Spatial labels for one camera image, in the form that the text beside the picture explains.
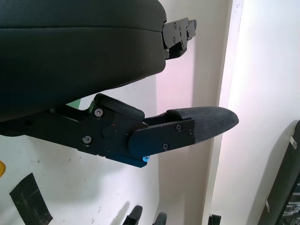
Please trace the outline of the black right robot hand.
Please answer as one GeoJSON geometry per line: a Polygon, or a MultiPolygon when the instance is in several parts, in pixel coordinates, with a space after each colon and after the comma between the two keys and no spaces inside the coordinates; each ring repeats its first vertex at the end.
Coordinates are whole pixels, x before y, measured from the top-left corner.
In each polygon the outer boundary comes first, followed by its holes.
{"type": "MultiPolygon", "coordinates": [[[[143,208],[140,205],[137,205],[133,208],[131,213],[127,215],[125,218],[123,225],[138,225],[141,215],[143,212],[143,208]]],[[[157,216],[153,225],[166,225],[167,223],[167,214],[164,212],[160,212],[157,216]]],[[[221,216],[218,215],[210,215],[208,220],[208,225],[220,225],[221,223],[221,216]]]]}

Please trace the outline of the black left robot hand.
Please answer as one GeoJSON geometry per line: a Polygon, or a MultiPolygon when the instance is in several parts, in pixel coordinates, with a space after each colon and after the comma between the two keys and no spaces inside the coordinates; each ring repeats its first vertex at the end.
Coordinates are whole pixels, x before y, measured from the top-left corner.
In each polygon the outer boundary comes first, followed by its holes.
{"type": "Polygon", "coordinates": [[[239,123],[222,107],[143,111],[103,94],[182,56],[196,20],[157,0],[3,0],[0,133],[31,136],[136,167],[239,123]]]}

